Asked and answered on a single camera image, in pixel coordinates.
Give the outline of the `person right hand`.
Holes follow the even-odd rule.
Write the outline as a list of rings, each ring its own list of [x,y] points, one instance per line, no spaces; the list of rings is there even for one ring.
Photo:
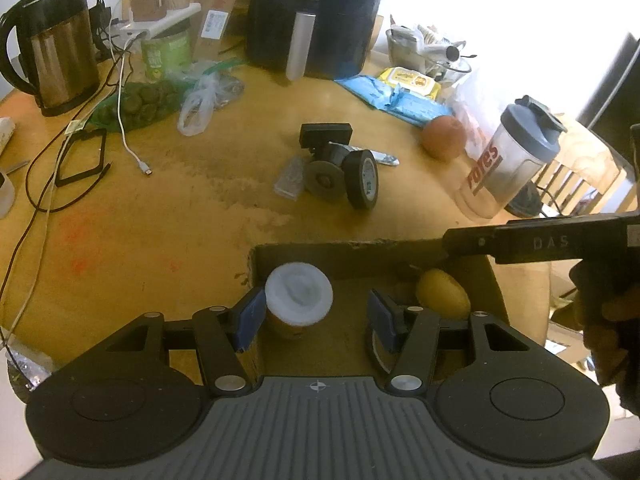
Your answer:
[[[576,320],[597,381],[614,386],[620,405],[639,413],[639,254],[584,259],[570,270]]]

